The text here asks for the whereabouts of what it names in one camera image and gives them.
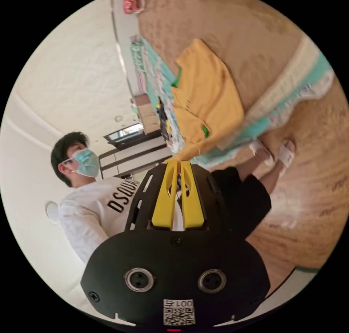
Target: white slipper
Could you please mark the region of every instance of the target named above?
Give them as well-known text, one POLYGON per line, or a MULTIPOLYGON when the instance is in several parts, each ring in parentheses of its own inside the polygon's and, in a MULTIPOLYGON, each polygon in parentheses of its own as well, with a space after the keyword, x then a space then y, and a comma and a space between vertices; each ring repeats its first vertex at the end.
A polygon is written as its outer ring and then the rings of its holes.
POLYGON ((256 155, 257 150, 259 150, 260 148, 263 149, 264 151, 266 151, 269 154, 269 158, 267 158, 264 161, 265 165, 268 166, 268 167, 271 167, 274 164, 274 156, 273 156, 273 154, 258 139, 253 141, 249 145, 249 148, 251 149, 251 151, 253 152, 254 155, 256 155))
POLYGON ((286 173, 286 170, 292 164, 295 155, 296 155, 296 146, 294 142, 290 139, 286 139, 280 146, 280 151, 279 151, 279 160, 284 164, 284 167, 279 174, 280 177, 282 177, 286 173))

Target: black hair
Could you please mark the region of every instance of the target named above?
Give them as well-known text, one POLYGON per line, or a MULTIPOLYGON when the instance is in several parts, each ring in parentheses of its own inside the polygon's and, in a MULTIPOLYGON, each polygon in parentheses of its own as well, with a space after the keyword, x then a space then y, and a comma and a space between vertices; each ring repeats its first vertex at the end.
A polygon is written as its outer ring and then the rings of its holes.
POLYGON ((56 142, 51 152, 51 165, 53 170, 55 171, 56 175, 69 187, 72 187, 72 182, 59 171, 58 165, 69 158, 67 151, 76 143, 83 144, 87 147, 89 144, 87 135, 81 132, 68 133, 56 142))

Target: blue surgical mask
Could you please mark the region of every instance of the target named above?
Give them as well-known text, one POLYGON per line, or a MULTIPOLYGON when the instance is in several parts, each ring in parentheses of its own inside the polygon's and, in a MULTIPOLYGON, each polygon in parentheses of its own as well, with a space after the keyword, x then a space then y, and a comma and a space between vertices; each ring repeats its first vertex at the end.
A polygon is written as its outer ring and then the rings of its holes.
POLYGON ((72 156, 79 163, 77 173, 90 178, 95 178, 98 175, 99 159, 93 151, 87 148, 74 152, 72 156))

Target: bed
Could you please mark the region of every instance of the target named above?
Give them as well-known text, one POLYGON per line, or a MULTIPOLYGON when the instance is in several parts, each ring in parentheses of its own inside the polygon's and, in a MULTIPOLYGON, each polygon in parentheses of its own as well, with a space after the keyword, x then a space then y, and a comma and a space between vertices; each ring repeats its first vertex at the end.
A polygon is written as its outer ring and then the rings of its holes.
POLYGON ((209 169, 234 158, 240 147, 282 127, 300 101, 320 99, 332 85, 334 72, 314 43, 262 2, 146 1, 146 10, 139 15, 140 72, 153 106, 158 97, 164 103, 172 153, 185 145, 172 109, 171 85, 178 72, 175 60, 193 38, 203 40, 228 66, 245 110, 241 127, 209 152, 193 157, 192 163, 209 169))

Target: foot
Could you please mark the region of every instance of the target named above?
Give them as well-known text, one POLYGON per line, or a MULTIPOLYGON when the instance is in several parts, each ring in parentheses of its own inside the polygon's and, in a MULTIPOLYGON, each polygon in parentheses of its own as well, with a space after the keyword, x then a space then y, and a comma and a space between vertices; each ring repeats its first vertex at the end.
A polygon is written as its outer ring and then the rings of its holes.
POLYGON ((279 159, 276 162, 276 164, 280 166, 280 177, 286 173, 287 169, 292 164, 295 155, 296 146, 294 142, 291 139, 286 139, 280 146, 279 159))
POLYGON ((255 156, 259 156, 266 166, 271 167, 274 163, 273 154, 262 144, 258 139, 249 145, 251 151, 255 156))

